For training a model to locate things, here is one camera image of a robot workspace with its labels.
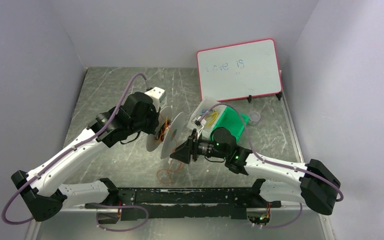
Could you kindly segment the wires wound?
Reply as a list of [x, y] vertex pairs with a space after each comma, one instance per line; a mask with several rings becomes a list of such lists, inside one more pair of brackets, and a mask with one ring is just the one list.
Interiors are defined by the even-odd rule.
[[171, 124], [172, 121], [167, 117], [162, 126], [160, 127], [159, 131], [156, 133], [155, 139], [158, 143], [162, 143], [164, 141], [165, 134], [170, 129]]

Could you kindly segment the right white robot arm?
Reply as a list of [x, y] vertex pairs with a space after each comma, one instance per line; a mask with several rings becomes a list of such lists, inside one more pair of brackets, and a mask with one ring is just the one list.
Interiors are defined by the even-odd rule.
[[289, 162], [254, 154], [237, 144], [236, 138], [224, 127], [217, 128], [209, 139], [193, 130], [187, 140], [170, 154], [172, 159], [185, 164], [199, 156], [224, 161], [235, 174], [264, 177], [259, 196], [267, 202], [286, 201], [305, 204], [316, 213], [329, 216], [334, 206], [343, 199], [341, 186], [335, 175], [319, 160], [308, 163]]

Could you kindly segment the white plastic bin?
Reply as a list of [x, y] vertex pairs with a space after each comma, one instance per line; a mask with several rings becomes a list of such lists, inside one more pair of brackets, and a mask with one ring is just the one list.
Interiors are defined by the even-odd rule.
[[[210, 97], [204, 97], [203, 100], [200, 102], [198, 107], [194, 110], [194, 112], [191, 114], [188, 122], [187, 122], [187, 128], [190, 130], [195, 129], [195, 126], [193, 125], [192, 121], [194, 119], [200, 119], [203, 115], [206, 114], [206, 112], [213, 107], [214, 105], [218, 104], [219, 102], [215, 99], [212, 99]], [[212, 108], [206, 115], [204, 120], [206, 120], [205, 127], [202, 131], [202, 137], [205, 139], [210, 138], [210, 133], [212, 132], [216, 122], [220, 119], [221, 114], [225, 111], [226, 106], [225, 105], [218, 105], [214, 108]]]

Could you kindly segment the white filament spool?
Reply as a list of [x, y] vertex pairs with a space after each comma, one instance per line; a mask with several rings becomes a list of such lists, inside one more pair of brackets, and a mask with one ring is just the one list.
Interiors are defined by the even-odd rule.
[[[160, 130], [166, 118], [169, 118], [172, 123], [170, 129], [166, 132], [163, 142], [157, 142], [156, 134]], [[155, 151], [160, 145], [160, 158], [166, 159], [173, 153], [176, 147], [179, 145], [178, 141], [180, 139], [184, 124], [186, 122], [186, 115], [184, 112], [180, 112], [177, 116], [173, 117], [173, 110], [170, 106], [165, 106], [161, 109], [158, 116], [158, 125], [155, 129], [154, 134], [149, 134], [146, 137], [146, 150], [148, 152]]]

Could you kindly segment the green plastic bin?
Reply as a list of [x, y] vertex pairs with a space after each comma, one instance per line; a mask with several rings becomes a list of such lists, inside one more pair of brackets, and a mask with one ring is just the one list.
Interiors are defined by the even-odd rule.
[[213, 132], [217, 128], [226, 128], [229, 130], [230, 134], [236, 138], [236, 141], [240, 139], [245, 129], [239, 115], [231, 107], [226, 107], [224, 112], [221, 114], [221, 117], [216, 122], [210, 133], [210, 140], [213, 140]]

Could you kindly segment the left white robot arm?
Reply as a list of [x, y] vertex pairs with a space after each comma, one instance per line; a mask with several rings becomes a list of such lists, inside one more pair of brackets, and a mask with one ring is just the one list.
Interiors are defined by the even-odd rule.
[[165, 97], [165, 91], [157, 87], [132, 93], [122, 105], [99, 113], [58, 155], [28, 172], [15, 172], [11, 180], [20, 190], [32, 218], [43, 222], [62, 209], [79, 205], [120, 205], [119, 191], [108, 178], [72, 185], [64, 182], [101, 152], [117, 143], [128, 144], [129, 136], [154, 134]]

